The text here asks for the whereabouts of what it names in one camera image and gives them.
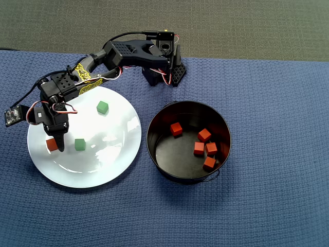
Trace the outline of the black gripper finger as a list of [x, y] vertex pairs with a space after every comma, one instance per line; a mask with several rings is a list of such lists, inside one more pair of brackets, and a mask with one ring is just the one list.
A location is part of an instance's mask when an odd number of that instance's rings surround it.
[[67, 133], [67, 130], [53, 131], [52, 136], [55, 139], [58, 150], [63, 152], [65, 150], [64, 135]]

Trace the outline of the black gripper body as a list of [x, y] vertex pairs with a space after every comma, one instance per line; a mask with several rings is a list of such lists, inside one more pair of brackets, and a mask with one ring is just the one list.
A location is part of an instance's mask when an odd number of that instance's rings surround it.
[[53, 106], [42, 103], [41, 107], [35, 107], [34, 117], [36, 124], [43, 124], [47, 135], [59, 135], [68, 132], [68, 115], [65, 112], [65, 103], [55, 103]]

